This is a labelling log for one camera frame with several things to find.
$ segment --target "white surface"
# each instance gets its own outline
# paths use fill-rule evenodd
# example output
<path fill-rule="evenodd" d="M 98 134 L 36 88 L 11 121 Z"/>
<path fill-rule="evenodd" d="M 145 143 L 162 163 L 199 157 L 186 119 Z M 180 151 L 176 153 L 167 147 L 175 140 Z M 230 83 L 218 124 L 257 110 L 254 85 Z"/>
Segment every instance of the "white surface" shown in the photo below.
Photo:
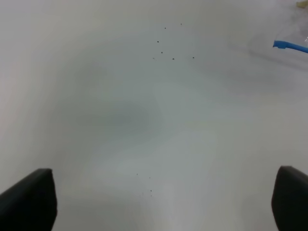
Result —
<path fill-rule="evenodd" d="M 0 189 L 53 168 L 55 231 L 276 230 L 279 166 L 308 173 L 308 57 L 271 48 L 293 12 L 1 1 Z"/>

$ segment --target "yellow object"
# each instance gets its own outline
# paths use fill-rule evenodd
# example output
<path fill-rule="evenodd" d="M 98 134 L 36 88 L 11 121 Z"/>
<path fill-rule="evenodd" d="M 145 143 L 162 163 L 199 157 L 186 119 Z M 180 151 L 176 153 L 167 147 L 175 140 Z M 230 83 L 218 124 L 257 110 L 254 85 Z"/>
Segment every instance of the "yellow object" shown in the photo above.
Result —
<path fill-rule="evenodd" d="M 306 8 L 306 6 L 308 6 L 308 0 L 306 0 L 306 1 L 298 1 L 296 3 L 296 6 L 299 7 L 299 8 Z"/>

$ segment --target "blue plastic object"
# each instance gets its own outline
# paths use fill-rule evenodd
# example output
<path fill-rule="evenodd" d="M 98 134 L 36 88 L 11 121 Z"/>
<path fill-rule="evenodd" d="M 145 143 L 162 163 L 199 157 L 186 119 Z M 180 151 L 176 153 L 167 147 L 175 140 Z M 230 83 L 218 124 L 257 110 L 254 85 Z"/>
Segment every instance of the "blue plastic object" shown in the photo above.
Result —
<path fill-rule="evenodd" d="M 277 35 L 273 47 L 280 49 L 293 49 L 308 53 L 308 20 L 296 20 L 291 25 L 286 26 Z"/>

